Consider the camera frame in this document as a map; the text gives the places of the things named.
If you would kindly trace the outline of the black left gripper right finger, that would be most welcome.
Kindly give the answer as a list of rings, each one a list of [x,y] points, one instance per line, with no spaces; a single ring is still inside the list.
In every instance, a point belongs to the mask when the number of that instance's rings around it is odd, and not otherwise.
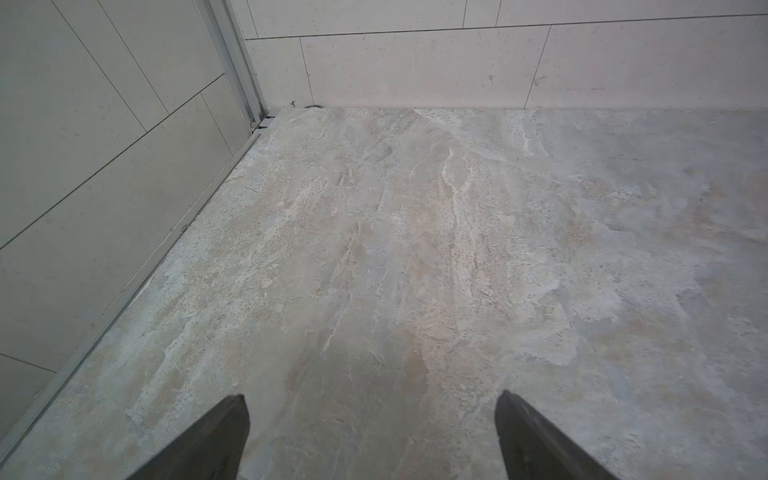
[[[616,479],[517,394],[508,390],[501,393],[494,424],[510,479]]]

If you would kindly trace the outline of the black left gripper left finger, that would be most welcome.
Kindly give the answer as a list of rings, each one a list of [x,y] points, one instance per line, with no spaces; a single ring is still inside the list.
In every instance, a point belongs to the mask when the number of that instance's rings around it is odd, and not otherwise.
[[[130,477],[236,479],[249,430],[245,397],[229,395]]]

